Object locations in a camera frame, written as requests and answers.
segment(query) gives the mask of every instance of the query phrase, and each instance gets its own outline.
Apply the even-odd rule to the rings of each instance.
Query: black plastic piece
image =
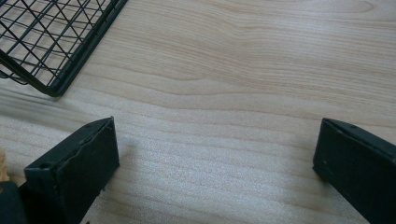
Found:
[[[396,146],[363,129],[323,119],[314,170],[369,222],[396,223]]]
[[[27,223],[18,188],[10,181],[0,182],[0,223]]]
[[[29,223],[79,223],[119,166],[114,120],[83,126],[25,168]]]
[[[64,94],[127,0],[0,0],[0,77]]]

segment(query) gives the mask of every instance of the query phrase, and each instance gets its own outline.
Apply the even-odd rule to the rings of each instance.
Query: black wire rack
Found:
[[[64,94],[127,0],[0,0],[0,77]]]

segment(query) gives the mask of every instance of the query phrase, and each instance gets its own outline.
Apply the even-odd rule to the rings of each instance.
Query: wood grain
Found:
[[[396,136],[394,1],[130,0],[65,96],[0,85],[10,178],[114,116],[91,223],[366,223],[312,170],[324,117]]]

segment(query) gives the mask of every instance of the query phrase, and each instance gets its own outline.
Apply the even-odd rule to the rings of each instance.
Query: wooden table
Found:
[[[130,0],[60,99],[1,80],[11,180],[116,121],[84,223],[366,223],[312,170],[322,118],[396,136],[394,1]]]

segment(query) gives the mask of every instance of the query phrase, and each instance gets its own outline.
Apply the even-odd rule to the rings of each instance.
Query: wire mesh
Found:
[[[68,86],[89,57],[85,51],[92,52],[125,2],[0,0],[0,77],[55,94]]]

